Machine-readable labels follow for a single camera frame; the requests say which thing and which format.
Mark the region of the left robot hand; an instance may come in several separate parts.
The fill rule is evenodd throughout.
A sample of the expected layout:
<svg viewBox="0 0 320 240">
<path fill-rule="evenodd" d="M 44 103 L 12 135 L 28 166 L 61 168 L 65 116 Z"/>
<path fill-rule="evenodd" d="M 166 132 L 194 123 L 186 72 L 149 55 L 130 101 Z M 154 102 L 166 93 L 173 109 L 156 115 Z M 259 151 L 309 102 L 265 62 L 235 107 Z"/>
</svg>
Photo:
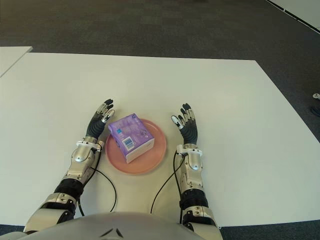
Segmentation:
<svg viewBox="0 0 320 240">
<path fill-rule="evenodd" d="M 98 107 L 88 124 L 85 135 L 86 137 L 98 139 L 103 133 L 106 123 L 115 114 L 113 102 L 114 101 L 112 99 L 108 99 Z"/>
</svg>

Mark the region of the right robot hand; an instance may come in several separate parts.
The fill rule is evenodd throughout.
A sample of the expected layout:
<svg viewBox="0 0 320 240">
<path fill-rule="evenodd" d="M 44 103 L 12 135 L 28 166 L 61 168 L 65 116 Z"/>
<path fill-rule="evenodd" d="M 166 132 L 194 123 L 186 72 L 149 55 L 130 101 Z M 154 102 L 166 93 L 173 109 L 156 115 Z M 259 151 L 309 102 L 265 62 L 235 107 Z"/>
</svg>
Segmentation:
<svg viewBox="0 0 320 240">
<path fill-rule="evenodd" d="M 198 128 L 195 114 L 188 103 L 184 103 L 180 109 L 182 115 L 172 115 L 171 120 L 179 129 L 183 138 L 183 144 L 197 145 Z"/>
</svg>

